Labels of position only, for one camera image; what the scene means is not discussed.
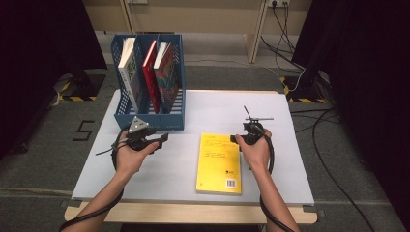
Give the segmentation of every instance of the yellow and black tape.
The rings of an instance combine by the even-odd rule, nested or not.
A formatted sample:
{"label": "yellow and black tape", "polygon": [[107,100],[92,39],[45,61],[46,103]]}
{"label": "yellow and black tape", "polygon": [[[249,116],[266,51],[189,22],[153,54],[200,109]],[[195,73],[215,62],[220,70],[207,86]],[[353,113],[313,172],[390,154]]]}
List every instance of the yellow and black tape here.
{"label": "yellow and black tape", "polygon": [[97,96],[75,96],[74,94],[66,94],[65,91],[69,89],[70,82],[67,82],[64,86],[63,89],[61,90],[62,95],[60,95],[60,101],[65,100],[65,101],[73,101],[73,102],[83,102],[83,101],[95,101],[97,99]]}
{"label": "yellow and black tape", "polygon": [[88,97],[88,96],[61,96],[60,100],[65,101],[74,101],[74,102],[82,102],[82,101],[95,101],[97,97]]}
{"label": "yellow and black tape", "polygon": [[289,90],[288,86],[284,84],[286,77],[281,77],[280,81],[283,83],[283,93],[286,96],[286,99],[289,102],[301,102],[301,103],[324,103],[325,100],[323,98],[321,98],[319,96],[319,94],[317,94],[317,96],[309,96],[308,98],[301,98],[301,97],[297,97],[295,98],[295,96],[292,96],[292,91]]}

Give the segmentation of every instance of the forearm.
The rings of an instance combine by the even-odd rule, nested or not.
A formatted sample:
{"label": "forearm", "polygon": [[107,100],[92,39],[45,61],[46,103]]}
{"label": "forearm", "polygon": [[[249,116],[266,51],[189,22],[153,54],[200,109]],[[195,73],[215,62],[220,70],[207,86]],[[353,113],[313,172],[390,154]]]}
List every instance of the forearm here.
{"label": "forearm", "polygon": [[[122,189],[130,179],[128,175],[116,173],[111,181],[93,198],[93,200],[76,216],[81,217],[96,212],[111,203],[121,193]],[[108,212],[83,220],[77,224],[64,229],[70,231],[99,231]]]}
{"label": "forearm", "polygon": [[[293,231],[299,231],[295,219],[290,214],[289,209],[280,196],[280,193],[278,192],[278,189],[274,181],[272,180],[272,177],[268,170],[266,168],[256,168],[252,170],[254,170],[253,175],[256,179],[257,184],[259,185],[262,200],[271,215],[285,224],[287,227],[291,228]],[[270,232],[282,231],[275,224],[269,223],[269,220],[268,229]]]}

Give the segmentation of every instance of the human hand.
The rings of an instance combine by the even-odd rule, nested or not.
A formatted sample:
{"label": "human hand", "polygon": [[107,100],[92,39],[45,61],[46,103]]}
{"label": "human hand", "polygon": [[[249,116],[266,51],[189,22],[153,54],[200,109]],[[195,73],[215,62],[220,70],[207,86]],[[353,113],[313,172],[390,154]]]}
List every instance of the human hand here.
{"label": "human hand", "polygon": [[[265,134],[271,138],[272,133],[267,129],[264,129],[264,131]],[[249,165],[250,169],[257,170],[260,168],[268,168],[270,150],[268,142],[263,136],[253,145],[248,145],[244,138],[239,134],[236,134],[235,138],[238,145],[241,147],[245,161]]]}
{"label": "human hand", "polygon": [[[126,138],[127,134],[128,132],[124,131],[120,136],[120,140]],[[124,143],[118,144],[117,173],[126,174],[128,177],[131,177],[135,172],[139,171],[144,159],[154,152],[160,143],[151,143],[141,151],[135,151],[129,146],[124,145]]]}

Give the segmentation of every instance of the book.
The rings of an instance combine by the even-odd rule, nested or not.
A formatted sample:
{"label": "book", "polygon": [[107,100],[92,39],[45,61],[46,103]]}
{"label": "book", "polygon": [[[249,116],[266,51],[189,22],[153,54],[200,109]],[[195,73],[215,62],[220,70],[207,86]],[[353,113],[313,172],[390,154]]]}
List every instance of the book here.
{"label": "book", "polygon": [[196,190],[242,193],[239,146],[230,141],[230,135],[201,134]]}
{"label": "book", "polygon": [[135,55],[133,52],[133,43],[135,38],[124,39],[123,50],[121,53],[118,71],[124,83],[124,87],[130,97],[130,102],[135,112],[138,110],[139,102],[141,101],[140,83],[138,78],[138,67],[136,66]]}
{"label": "book", "polygon": [[147,83],[148,93],[150,95],[151,103],[154,107],[154,112],[158,114],[161,106],[161,94],[157,84],[157,77],[154,72],[154,63],[157,58],[157,40],[151,42],[145,60],[142,63],[142,70],[144,71],[145,82]]}
{"label": "book", "polygon": [[171,112],[179,91],[178,74],[172,48],[171,43],[161,42],[154,63],[154,72],[161,94],[161,109],[165,114]]}

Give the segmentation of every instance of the wall socket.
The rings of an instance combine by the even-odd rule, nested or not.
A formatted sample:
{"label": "wall socket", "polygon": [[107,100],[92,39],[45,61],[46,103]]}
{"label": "wall socket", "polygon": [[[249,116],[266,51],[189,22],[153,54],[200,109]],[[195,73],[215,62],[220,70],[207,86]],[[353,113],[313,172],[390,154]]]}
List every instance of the wall socket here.
{"label": "wall socket", "polygon": [[[284,8],[286,3],[287,3],[287,7],[289,7],[290,0],[276,0],[276,1],[277,1],[277,8]],[[274,2],[274,0],[269,0],[268,7],[272,8],[272,2]]]}

